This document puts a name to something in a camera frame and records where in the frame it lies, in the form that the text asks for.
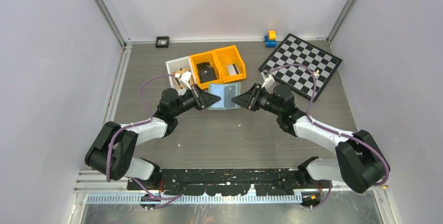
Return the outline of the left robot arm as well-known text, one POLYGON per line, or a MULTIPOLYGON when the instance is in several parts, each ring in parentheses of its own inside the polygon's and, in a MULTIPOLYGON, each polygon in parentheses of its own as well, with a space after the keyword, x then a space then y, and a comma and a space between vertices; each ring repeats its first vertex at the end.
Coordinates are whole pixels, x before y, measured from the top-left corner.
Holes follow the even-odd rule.
POLYGON ((180 95, 173 88, 165 89, 153 117, 136 123, 106 122, 85 155, 85 165, 104 174, 108 181, 123 177, 139 179, 149 190, 160 183, 158 165, 135 158, 136 146, 152 139, 169 136, 177 127, 177 117, 190 110, 204 110, 221 98, 192 85, 180 95))

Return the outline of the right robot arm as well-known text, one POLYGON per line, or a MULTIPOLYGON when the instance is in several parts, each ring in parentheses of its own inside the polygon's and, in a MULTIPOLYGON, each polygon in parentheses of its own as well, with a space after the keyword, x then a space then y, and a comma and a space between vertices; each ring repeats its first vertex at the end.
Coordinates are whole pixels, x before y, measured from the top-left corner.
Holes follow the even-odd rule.
POLYGON ((277 85, 269 93, 254 84, 233 97, 232 102, 250 111, 262 109, 275 114, 283 132, 309 140, 335 155, 334 159, 313 157, 299 166, 298 181, 304 187, 313 187, 319 180, 339 181, 363 193, 385 184, 389 178, 390 166, 369 132, 353 133, 315 120, 296 107, 288 85, 277 85))

